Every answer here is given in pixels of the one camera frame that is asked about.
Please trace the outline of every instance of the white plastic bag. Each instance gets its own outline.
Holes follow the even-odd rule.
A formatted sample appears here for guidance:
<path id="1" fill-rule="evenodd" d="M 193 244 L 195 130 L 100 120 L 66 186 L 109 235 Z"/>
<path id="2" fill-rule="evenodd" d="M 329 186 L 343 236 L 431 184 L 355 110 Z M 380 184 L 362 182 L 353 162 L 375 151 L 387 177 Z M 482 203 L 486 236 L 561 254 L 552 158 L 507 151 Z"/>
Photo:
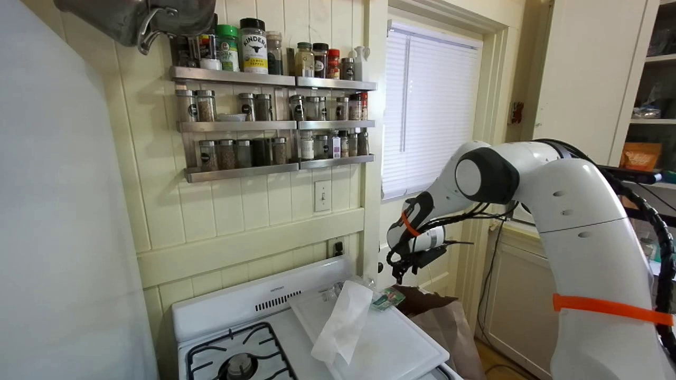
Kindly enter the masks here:
<path id="1" fill-rule="evenodd" d="M 344 364 L 351 364 L 372 299 L 375 291 L 371 288 L 344 280 L 332 317 L 323 326 L 310 355 L 323 364 L 335 364 L 340 355 Z"/>

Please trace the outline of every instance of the spice rack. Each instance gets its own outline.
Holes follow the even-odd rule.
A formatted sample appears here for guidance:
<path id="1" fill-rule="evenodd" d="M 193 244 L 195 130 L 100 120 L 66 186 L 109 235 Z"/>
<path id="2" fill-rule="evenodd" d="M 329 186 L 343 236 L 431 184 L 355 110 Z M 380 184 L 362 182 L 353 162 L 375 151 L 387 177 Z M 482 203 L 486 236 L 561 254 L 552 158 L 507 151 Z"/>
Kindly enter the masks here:
<path id="1" fill-rule="evenodd" d="M 238 86 L 277 86 L 289 90 L 375 90 L 375 82 L 360 80 L 332 80 L 332 77 L 309 77 L 309 75 L 264 75 L 264 73 L 246 73 L 246 72 L 218 72 L 204 68 L 171 68 L 169 75 L 178 85 L 238 85 Z M 274 132 L 289 132 L 292 143 L 301 149 L 303 130 L 362 130 L 377 127 L 375 120 L 262 120 L 262 122 L 178 122 L 178 130 L 184 140 L 187 151 L 187 180 L 191 184 L 250 177 L 250 175 L 269 175 L 298 169 L 329 169 L 340 164 L 363 164 L 372 162 L 372 155 L 360 157 L 340 157 L 340 158 L 313 158 L 313 161 L 295 161 L 284 164 L 264 164 L 264 166 L 240 166 L 240 169 L 198 169 L 198 142 L 204 140 L 257 140 L 269 137 Z"/>

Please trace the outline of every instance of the electrical outlet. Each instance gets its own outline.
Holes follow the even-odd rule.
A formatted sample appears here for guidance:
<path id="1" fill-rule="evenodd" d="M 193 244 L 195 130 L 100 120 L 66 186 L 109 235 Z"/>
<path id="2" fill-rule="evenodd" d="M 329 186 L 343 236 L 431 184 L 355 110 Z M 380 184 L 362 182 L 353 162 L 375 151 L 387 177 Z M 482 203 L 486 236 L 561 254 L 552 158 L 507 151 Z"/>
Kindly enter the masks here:
<path id="1" fill-rule="evenodd" d="M 332 209 L 332 184 L 315 182 L 315 213 Z"/>
<path id="2" fill-rule="evenodd" d="M 344 243 L 343 238 L 329 238 L 325 247 L 325 257 L 337 257 L 344 254 Z"/>

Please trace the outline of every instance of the window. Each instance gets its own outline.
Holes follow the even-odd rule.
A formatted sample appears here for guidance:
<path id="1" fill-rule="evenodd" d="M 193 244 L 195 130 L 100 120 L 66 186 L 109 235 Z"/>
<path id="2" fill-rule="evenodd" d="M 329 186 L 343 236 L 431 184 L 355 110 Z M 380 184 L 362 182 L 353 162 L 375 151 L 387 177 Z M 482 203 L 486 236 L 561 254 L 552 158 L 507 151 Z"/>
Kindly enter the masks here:
<path id="1" fill-rule="evenodd" d="M 426 190 L 452 151 L 472 140 L 479 39 L 392 23 L 382 198 Z"/>

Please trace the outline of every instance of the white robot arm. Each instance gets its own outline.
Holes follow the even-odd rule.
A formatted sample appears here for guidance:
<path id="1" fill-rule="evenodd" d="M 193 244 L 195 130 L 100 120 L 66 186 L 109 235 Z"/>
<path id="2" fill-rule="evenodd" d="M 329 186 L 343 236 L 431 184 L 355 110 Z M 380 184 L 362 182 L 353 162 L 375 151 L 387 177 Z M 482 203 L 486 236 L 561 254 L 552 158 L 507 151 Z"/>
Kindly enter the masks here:
<path id="1" fill-rule="evenodd" d="M 610 186 L 595 162 L 574 157 L 582 155 L 561 142 L 466 143 L 389 227 L 393 274 L 402 280 L 446 254 L 450 243 L 437 238 L 440 225 L 476 218 L 477 207 L 468 210 L 472 204 L 522 203 L 555 280 L 554 377 L 676 377 L 671 290 L 660 290 L 654 305 L 642 247 L 614 188 L 621 182 Z M 671 283 L 673 243 L 663 223 L 662 235 Z"/>

